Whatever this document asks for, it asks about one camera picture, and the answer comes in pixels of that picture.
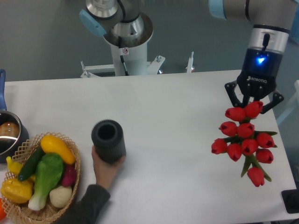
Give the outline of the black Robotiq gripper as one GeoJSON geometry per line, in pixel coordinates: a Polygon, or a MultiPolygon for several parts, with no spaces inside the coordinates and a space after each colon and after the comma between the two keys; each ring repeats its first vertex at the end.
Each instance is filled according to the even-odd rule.
{"type": "Polygon", "coordinates": [[[247,49],[240,75],[237,81],[225,84],[233,107],[247,105],[250,98],[261,100],[272,94],[272,100],[263,106],[261,114],[265,114],[284,100],[284,96],[276,90],[276,77],[282,61],[282,54],[257,49],[247,49]],[[239,86],[243,94],[242,102],[238,99],[235,89],[239,86]]]}

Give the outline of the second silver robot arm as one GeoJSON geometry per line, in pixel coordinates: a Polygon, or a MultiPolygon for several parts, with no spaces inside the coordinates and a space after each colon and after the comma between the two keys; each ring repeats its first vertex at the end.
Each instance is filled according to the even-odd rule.
{"type": "Polygon", "coordinates": [[[138,0],[87,0],[79,17],[96,37],[118,48],[138,47],[153,35],[151,19],[140,11],[138,0]]]}

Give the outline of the dark grey sleeved forearm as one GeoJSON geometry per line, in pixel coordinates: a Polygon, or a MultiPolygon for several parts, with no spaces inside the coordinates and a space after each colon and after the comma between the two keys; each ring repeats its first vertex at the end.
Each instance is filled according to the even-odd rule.
{"type": "Polygon", "coordinates": [[[100,185],[87,187],[82,199],[66,211],[55,224],[94,224],[110,199],[109,192],[100,185]]]}

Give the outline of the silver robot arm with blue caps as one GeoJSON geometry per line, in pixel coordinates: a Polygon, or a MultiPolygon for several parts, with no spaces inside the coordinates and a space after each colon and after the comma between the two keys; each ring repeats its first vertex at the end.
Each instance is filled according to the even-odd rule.
{"type": "Polygon", "coordinates": [[[276,77],[283,58],[299,2],[297,0],[210,0],[215,18],[244,19],[253,23],[240,75],[225,89],[234,107],[244,108],[250,98],[259,101],[272,94],[264,114],[283,101],[276,77]]]}

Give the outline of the person's hand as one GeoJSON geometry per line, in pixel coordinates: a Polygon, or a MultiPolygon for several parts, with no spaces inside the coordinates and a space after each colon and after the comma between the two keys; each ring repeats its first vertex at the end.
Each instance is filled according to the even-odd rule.
{"type": "Polygon", "coordinates": [[[109,191],[116,178],[119,168],[126,159],[126,156],[122,156],[117,162],[113,164],[106,163],[99,157],[96,152],[95,146],[93,146],[92,158],[96,184],[109,191]]]}

